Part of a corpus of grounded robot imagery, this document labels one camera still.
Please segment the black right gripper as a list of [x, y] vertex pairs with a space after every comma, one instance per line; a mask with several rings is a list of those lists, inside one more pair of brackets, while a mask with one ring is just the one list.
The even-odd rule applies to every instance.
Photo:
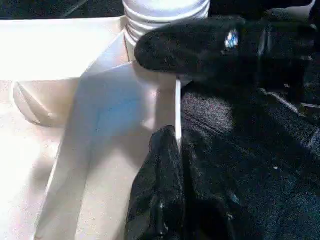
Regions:
[[266, 19], [260, 87], [294, 103], [320, 103], [320, 10], [307, 22]]

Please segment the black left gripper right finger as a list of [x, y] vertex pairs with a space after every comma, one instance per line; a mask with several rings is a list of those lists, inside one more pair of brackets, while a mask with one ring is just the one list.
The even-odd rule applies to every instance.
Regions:
[[243, 196], [235, 179], [196, 131], [182, 133], [185, 228], [190, 240], [241, 240]]

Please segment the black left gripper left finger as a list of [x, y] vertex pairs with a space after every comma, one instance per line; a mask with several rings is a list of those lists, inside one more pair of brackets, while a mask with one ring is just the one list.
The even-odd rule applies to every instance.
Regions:
[[185, 186], [175, 128], [165, 126], [149, 142], [149, 153], [135, 177], [127, 212], [127, 239], [182, 240]]

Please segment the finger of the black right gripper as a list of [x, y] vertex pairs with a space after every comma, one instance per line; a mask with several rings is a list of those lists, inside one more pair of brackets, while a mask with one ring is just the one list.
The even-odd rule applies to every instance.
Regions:
[[259, 57], [261, 26], [237, 16], [168, 24], [142, 36], [134, 56], [151, 71], [212, 76]]

